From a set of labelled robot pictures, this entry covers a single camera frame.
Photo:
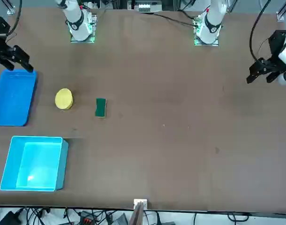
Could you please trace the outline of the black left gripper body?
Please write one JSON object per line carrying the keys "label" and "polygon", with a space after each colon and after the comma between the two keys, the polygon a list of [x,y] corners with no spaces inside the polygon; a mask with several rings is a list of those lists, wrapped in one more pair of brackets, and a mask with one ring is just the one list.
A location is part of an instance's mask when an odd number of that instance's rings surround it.
{"label": "black left gripper body", "polygon": [[275,30],[269,37],[271,57],[265,61],[271,71],[286,71],[286,30]]}

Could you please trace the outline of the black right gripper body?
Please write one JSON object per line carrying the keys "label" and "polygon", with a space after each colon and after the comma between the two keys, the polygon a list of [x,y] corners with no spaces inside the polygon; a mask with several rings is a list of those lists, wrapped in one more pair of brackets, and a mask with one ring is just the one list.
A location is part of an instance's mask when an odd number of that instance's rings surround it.
{"label": "black right gripper body", "polygon": [[7,34],[10,31],[10,25],[0,16],[0,60],[15,60],[12,47],[6,44]]}

